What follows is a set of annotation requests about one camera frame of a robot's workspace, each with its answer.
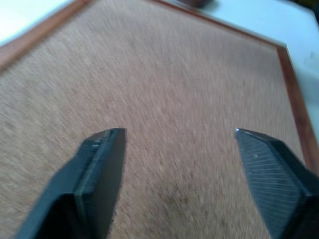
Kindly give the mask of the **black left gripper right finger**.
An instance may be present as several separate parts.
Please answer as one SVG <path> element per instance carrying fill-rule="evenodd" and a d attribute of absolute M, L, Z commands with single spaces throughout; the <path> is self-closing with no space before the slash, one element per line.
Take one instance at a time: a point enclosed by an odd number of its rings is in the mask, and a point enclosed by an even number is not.
<path fill-rule="evenodd" d="M 274 239 L 319 237 L 319 178 L 281 140 L 237 128 L 248 186 Z"/>

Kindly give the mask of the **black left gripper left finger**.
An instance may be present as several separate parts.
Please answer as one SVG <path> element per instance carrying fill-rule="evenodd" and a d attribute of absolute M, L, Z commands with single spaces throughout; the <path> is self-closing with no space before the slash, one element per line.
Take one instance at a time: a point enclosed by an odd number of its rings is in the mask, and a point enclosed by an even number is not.
<path fill-rule="evenodd" d="M 126 151 L 126 129 L 86 138 L 47 183 L 17 239 L 105 239 L 112 224 Z"/>

